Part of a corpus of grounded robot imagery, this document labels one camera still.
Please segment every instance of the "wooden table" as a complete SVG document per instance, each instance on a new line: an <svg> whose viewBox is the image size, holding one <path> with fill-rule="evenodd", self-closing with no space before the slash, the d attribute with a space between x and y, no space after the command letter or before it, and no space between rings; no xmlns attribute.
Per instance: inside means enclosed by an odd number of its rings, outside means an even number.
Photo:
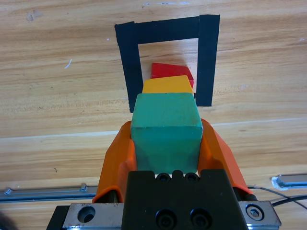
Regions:
<svg viewBox="0 0 307 230"><path fill-rule="evenodd" d="M221 15L213 106L199 108L201 117L231 147L247 184L272 188L272 176L305 173L306 9L302 0L2 1L0 189L97 185L115 131L131 119L114 25L200 14ZM187 65L196 76L197 39L139 50L144 78L152 62ZM43 230L55 206L70 203L0 210L20 230ZM306 228L302 207L276 211L281 229Z"/></svg>

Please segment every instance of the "black cable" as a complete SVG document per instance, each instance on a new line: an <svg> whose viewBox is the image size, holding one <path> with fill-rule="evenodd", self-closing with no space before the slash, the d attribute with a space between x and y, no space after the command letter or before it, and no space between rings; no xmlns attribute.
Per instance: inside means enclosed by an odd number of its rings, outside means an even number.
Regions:
<svg viewBox="0 0 307 230"><path fill-rule="evenodd" d="M278 205L282 205L285 203L289 203L289 202L294 202L297 200L306 200L307 199L307 195L300 195L300 196L296 196L296 197L291 197L289 199L285 199L285 200L281 200L281 201L277 201L275 203L273 203L273 207L278 206Z"/></svg>
<svg viewBox="0 0 307 230"><path fill-rule="evenodd" d="M264 188L264 187L248 186L248 189L261 189L261 190L264 190L264 191L267 191L267 192L274 193L276 195L282 196L284 198L287 198L286 200L291 199L291 197L289 197L289 196L287 196L285 194L282 194L282 193L279 193L279 192L275 192L274 190L271 190L271 189L268 189L268 188ZM294 200L292 200L292 201L307 210L307 207L305 205L303 205L303 204L301 204L301 203L299 203L297 201L294 201Z"/></svg>

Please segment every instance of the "green block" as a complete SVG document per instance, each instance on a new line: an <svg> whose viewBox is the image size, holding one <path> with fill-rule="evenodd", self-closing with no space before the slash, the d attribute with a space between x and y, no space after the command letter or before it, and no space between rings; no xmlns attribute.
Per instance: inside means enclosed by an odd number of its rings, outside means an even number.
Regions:
<svg viewBox="0 0 307 230"><path fill-rule="evenodd" d="M131 138L138 170L196 172L202 123L191 93L142 93L134 107Z"/></svg>

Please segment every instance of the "red block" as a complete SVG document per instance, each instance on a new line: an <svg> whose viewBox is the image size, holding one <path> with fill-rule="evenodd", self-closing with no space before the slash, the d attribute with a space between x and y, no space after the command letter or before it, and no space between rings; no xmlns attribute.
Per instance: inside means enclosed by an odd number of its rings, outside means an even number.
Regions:
<svg viewBox="0 0 307 230"><path fill-rule="evenodd" d="M152 77L151 78L165 78L187 75L188 80L193 88L194 79L188 67L186 66L176 66L162 63L152 64Z"/></svg>

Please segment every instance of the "black tape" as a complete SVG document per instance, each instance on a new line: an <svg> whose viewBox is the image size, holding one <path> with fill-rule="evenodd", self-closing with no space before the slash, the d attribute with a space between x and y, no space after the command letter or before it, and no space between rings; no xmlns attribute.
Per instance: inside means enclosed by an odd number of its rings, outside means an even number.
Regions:
<svg viewBox="0 0 307 230"><path fill-rule="evenodd" d="M212 106L219 24L219 15L200 15L196 84L197 106Z"/></svg>
<svg viewBox="0 0 307 230"><path fill-rule="evenodd" d="M166 42L198 38L199 17L136 23L138 43Z"/></svg>
<svg viewBox="0 0 307 230"><path fill-rule="evenodd" d="M199 38L197 64L197 106L211 106L215 72L219 15L179 18L146 23L115 25L127 86L130 112L143 90L138 44Z"/></svg>
<svg viewBox="0 0 307 230"><path fill-rule="evenodd" d="M133 113L136 97L143 90L143 78L136 27L134 22L115 25L121 62L127 86L130 112Z"/></svg>

